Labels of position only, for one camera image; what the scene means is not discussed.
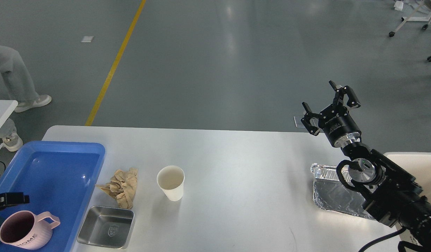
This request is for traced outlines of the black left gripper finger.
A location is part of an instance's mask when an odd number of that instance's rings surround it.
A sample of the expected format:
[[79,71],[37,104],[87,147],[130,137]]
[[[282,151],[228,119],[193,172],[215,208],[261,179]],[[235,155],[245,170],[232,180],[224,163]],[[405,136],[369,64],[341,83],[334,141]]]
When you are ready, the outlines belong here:
[[0,194],[0,211],[7,207],[29,203],[30,196],[25,195],[23,192],[5,192]]

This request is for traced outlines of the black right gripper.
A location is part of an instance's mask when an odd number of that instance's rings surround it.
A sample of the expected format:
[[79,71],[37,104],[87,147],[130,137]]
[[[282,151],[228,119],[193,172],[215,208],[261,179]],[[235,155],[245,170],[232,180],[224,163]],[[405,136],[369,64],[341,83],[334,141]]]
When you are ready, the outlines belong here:
[[[337,85],[329,81],[335,95],[332,104],[321,113],[313,113],[306,102],[302,102],[305,110],[301,119],[305,129],[314,136],[322,131],[333,147],[345,147],[353,142],[361,141],[361,130],[350,115],[350,109],[361,107],[358,97],[350,86]],[[318,126],[311,122],[318,119]]]

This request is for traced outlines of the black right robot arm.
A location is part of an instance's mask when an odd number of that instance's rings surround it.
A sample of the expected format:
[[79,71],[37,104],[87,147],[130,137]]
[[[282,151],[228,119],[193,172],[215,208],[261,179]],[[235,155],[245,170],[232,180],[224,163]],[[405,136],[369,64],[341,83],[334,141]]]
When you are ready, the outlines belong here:
[[320,113],[305,109],[302,124],[314,136],[323,132],[332,147],[338,147],[348,159],[340,161],[336,174],[348,190],[360,193],[365,201],[363,209],[378,222],[399,231],[382,236],[364,245],[360,251],[410,231],[418,244],[400,241],[397,249],[404,252],[431,252],[431,204],[421,196],[422,187],[415,177],[375,149],[361,141],[361,130],[350,116],[350,108],[360,107],[359,99],[350,86],[329,81],[335,95],[331,105]]

